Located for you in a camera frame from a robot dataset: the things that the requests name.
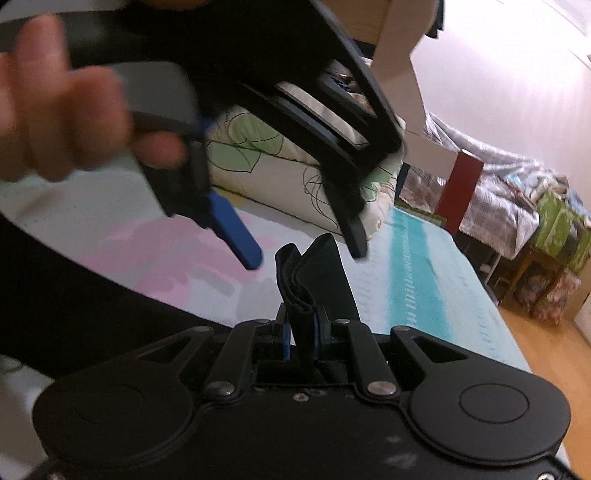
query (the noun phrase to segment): blue tab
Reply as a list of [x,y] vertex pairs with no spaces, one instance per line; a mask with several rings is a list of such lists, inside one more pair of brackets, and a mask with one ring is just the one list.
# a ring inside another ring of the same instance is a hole
[[242,222],[230,201],[214,191],[209,192],[211,201],[208,225],[230,247],[247,270],[256,270],[262,264],[262,250]]

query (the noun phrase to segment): hand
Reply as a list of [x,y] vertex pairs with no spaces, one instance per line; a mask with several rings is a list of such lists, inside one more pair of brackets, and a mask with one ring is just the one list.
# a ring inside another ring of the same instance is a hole
[[[146,0],[159,8],[191,8],[204,0]],[[29,171],[47,180],[91,170],[131,146],[144,163],[173,168],[186,152],[169,132],[133,132],[117,76],[107,67],[70,70],[56,15],[22,28],[12,54],[0,53],[0,179]]]

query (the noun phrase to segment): metal screw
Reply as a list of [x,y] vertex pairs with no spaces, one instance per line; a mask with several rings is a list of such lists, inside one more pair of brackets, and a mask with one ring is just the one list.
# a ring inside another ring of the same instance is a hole
[[215,381],[211,382],[205,390],[212,397],[228,397],[236,391],[236,387],[230,382]]
[[389,397],[396,393],[396,385],[385,380],[378,380],[368,385],[368,392],[377,397]]
[[306,395],[305,393],[296,393],[294,395],[294,400],[297,402],[305,402],[308,401],[310,399],[310,397],[308,395]]

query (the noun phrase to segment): stool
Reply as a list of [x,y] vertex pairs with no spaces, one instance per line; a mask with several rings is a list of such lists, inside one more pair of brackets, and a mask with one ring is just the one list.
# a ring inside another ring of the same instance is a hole
[[533,262],[536,262],[546,270],[550,270],[551,272],[553,272],[554,275],[552,277],[552,281],[550,282],[550,284],[538,296],[538,298],[532,305],[531,310],[529,311],[529,314],[531,314],[534,311],[534,309],[538,306],[540,300],[546,298],[548,293],[550,293],[558,284],[570,259],[561,261],[558,258],[551,257],[544,251],[540,250],[539,248],[533,247],[530,244],[526,244],[526,246],[523,247],[523,250],[523,260],[521,261],[521,265],[519,265],[517,272],[515,273],[515,275],[513,275],[513,278],[509,285],[509,289],[507,290],[505,295],[503,295],[503,298],[501,300],[501,306],[504,306],[506,304],[506,301],[513,296],[513,292],[515,291],[515,288],[517,287],[519,280],[521,279],[521,277],[523,277],[523,274],[526,272],[527,268]]

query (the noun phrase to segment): turquoise stripe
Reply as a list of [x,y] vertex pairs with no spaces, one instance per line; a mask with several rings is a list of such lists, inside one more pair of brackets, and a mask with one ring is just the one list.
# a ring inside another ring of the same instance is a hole
[[392,222],[389,325],[408,325],[453,341],[430,260],[424,222],[398,209],[392,213]]

